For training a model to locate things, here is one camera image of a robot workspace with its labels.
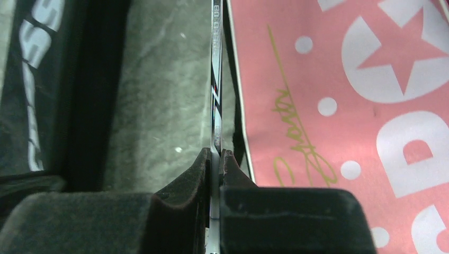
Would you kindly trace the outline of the black racket bag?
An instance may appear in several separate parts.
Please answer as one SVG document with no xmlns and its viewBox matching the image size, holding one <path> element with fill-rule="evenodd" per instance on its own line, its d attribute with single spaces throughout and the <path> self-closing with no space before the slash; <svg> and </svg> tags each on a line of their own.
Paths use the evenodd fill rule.
<svg viewBox="0 0 449 254">
<path fill-rule="evenodd" d="M 17 1 L 1 97 L 1 219 L 38 192 L 95 192 L 130 1 Z"/>
</svg>

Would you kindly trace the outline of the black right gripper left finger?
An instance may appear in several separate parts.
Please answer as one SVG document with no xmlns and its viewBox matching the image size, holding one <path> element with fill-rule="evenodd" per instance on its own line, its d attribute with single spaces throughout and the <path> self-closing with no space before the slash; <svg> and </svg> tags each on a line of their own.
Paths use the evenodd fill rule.
<svg viewBox="0 0 449 254">
<path fill-rule="evenodd" d="M 155 193 L 63 193 L 56 176 L 1 187 L 1 253 L 204 253 L 210 150 Z"/>
</svg>

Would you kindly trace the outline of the pink racket bag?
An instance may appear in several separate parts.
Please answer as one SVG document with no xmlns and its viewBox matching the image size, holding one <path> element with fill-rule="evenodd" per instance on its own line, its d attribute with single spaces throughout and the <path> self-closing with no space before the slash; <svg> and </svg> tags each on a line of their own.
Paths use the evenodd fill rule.
<svg viewBox="0 0 449 254">
<path fill-rule="evenodd" d="M 249 171 L 352 192 L 379 253 L 448 253 L 446 1 L 230 1 Z"/>
</svg>

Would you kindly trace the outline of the white racket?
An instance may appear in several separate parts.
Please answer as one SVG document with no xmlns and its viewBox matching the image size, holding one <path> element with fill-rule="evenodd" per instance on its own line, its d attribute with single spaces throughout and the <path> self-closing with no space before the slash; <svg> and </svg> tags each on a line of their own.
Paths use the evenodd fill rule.
<svg viewBox="0 0 449 254">
<path fill-rule="evenodd" d="M 222 146 L 223 0 L 211 1 L 210 224 L 206 253 L 220 253 L 220 157 Z"/>
</svg>

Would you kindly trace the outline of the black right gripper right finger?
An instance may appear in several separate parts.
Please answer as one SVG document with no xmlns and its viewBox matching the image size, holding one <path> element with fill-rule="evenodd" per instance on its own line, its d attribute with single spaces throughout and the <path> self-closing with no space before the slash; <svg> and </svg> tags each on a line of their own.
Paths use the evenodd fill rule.
<svg viewBox="0 0 449 254">
<path fill-rule="evenodd" d="M 376 253 L 364 211 L 343 189 L 259 187 L 224 150 L 222 253 Z"/>
</svg>

